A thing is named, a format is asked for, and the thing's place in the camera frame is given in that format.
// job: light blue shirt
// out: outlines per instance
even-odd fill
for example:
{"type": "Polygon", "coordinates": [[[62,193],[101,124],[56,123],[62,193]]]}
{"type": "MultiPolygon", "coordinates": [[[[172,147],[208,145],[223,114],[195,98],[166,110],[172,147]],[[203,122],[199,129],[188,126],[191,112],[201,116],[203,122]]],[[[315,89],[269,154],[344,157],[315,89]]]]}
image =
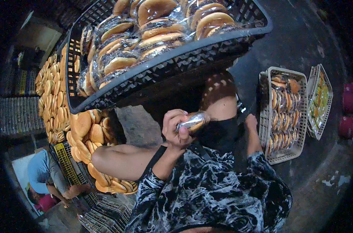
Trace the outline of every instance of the light blue shirt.
{"type": "Polygon", "coordinates": [[[47,180],[50,178],[48,164],[50,158],[46,150],[36,153],[28,165],[29,183],[33,189],[40,194],[49,194],[47,180]]]}

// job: pile of buns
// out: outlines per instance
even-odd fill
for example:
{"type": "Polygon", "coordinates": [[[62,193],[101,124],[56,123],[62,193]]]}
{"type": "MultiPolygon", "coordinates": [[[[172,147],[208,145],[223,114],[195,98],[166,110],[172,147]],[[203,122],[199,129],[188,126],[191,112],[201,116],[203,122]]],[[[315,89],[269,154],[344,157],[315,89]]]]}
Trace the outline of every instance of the pile of buns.
{"type": "Polygon", "coordinates": [[[137,184],[100,173],[91,161],[91,155],[102,145],[118,145],[110,128],[110,118],[106,111],[88,110],[70,115],[71,130],[67,141],[76,162],[87,164],[90,175],[96,179],[96,188],[101,192],[131,194],[137,192],[137,184]]]}
{"type": "MultiPolygon", "coordinates": [[[[62,52],[64,60],[66,48],[67,46],[62,52]]],[[[57,54],[49,57],[36,79],[36,87],[39,88],[41,95],[38,101],[39,116],[43,118],[48,141],[52,144],[63,142],[65,140],[63,131],[70,130],[65,72],[62,68],[64,66],[61,67],[60,62],[56,61],[57,54]]]]}
{"type": "Polygon", "coordinates": [[[170,52],[193,37],[200,40],[263,26],[262,22],[235,22],[228,6],[226,0],[117,1],[111,16],[95,27],[83,27],[80,52],[88,66],[81,70],[77,93],[93,95],[128,68],[170,52]]]}
{"type": "Polygon", "coordinates": [[[272,86],[272,132],[268,154],[276,156],[276,151],[291,148],[298,141],[298,125],[301,118],[299,106],[300,84],[285,74],[271,77],[272,86]]]}

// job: pink object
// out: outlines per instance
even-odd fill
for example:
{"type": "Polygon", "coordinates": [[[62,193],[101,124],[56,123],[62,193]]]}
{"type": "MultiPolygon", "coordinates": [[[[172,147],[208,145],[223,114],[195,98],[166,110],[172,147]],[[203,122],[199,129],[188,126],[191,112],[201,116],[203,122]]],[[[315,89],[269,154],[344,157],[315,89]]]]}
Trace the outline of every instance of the pink object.
{"type": "Polygon", "coordinates": [[[352,93],[353,94],[353,82],[352,83],[348,83],[348,84],[344,84],[343,92],[344,93],[352,93]]]}
{"type": "Polygon", "coordinates": [[[50,194],[45,195],[39,200],[38,205],[34,207],[40,211],[47,212],[50,208],[54,207],[57,204],[56,198],[52,198],[50,194]]]}
{"type": "Polygon", "coordinates": [[[353,113],[353,93],[344,92],[342,94],[342,109],[346,115],[353,113]]]}
{"type": "Polygon", "coordinates": [[[353,137],[353,117],[342,116],[338,127],[340,137],[351,139],[353,137]]]}

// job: black and white shirt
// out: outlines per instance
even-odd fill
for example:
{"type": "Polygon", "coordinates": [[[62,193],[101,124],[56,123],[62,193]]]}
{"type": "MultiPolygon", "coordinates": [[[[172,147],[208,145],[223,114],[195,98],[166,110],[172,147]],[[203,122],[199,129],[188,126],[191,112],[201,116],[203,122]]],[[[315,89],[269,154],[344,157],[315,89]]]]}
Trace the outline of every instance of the black and white shirt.
{"type": "Polygon", "coordinates": [[[289,188],[262,152],[248,158],[247,173],[233,170],[232,152],[204,147],[205,160],[190,145],[168,181],[152,169],[139,183],[125,232],[180,232],[217,227],[237,232],[276,232],[292,206],[289,188]]]}

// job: person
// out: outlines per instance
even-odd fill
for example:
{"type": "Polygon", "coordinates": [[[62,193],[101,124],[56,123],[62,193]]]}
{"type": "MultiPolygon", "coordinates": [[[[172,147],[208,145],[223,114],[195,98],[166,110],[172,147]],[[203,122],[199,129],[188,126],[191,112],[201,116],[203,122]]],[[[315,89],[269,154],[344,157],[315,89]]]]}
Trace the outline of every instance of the person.
{"type": "Polygon", "coordinates": [[[45,194],[53,194],[64,205],[69,206],[69,199],[91,189],[90,184],[69,186],[59,166],[48,152],[48,147],[35,151],[35,156],[29,161],[27,172],[30,183],[27,195],[35,205],[38,205],[45,194]]]}
{"type": "Polygon", "coordinates": [[[276,232],[281,228],[292,206],[291,192],[265,160],[252,114],[245,120],[247,170],[234,171],[238,136],[234,95],[235,86],[225,74],[208,78],[202,110],[213,121],[197,139],[184,127],[175,132],[177,124],[187,119],[185,111],[175,109],[164,116],[166,143],[158,149],[118,145],[95,151],[92,162],[100,172],[138,179],[125,232],[276,232]]]}

